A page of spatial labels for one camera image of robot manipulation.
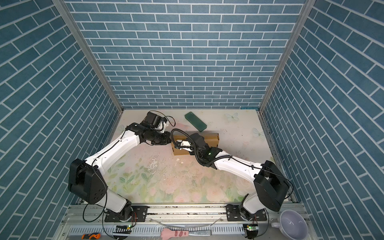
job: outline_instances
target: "brown box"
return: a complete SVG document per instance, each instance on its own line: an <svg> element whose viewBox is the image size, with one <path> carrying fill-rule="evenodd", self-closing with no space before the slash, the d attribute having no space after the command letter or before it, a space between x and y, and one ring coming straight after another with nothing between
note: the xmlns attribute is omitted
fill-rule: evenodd
<svg viewBox="0 0 384 240"><path fill-rule="evenodd" d="M220 140L218 137L218 133L199 133L201 136L204 137L204 141L208 144L210 147L217 147L218 141ZM186 137L184 135L174 135L174 139L176 140L185 140ZM173 155L189 155L189 152L184 149L176 149L175 145L171 142L172 145L172 151Z"/></svg>

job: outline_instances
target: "brick wallpaper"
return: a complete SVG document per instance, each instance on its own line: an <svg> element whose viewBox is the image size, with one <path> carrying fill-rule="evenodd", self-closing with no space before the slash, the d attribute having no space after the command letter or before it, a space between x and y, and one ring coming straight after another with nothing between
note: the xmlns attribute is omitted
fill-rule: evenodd
<svg viewBox="0 0 384 240"><path fill-rule="evenodd" d="M0 0L0 239L51 239L117 111L50 0Z"/></svg>
<svg viewBox="0 0 384 240"><path fill-rule="evenodd" d="M317 0L265 110L319 239L384 239L383 13Z"/></svg>
<svg viewBox="0 0 384 240"><path fill-rule="evenodd" d="M66 1L125 108L257 108L305 0Z"/></svg>

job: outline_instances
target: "floral tabletop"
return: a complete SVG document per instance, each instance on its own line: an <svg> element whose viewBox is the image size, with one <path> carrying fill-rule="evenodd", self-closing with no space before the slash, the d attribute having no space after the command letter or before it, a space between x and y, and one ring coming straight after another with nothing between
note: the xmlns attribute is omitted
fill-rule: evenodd
<svg viewBox="0 0 384 240"><path fill-rule="evenodd" d="M140 123L148 110L125 110L113 139L125 126ZM198 132L185 118L190 110L160 110L176 126ZM255 110L192 110L205 124L203 132L219 133L219 148L254 162L273 161ZM174 156L170 144L140 144L122 156L104 176L108 186L133 203L237 202L255 191L253 183L226 171L203 167L194 156Z"/></svg>

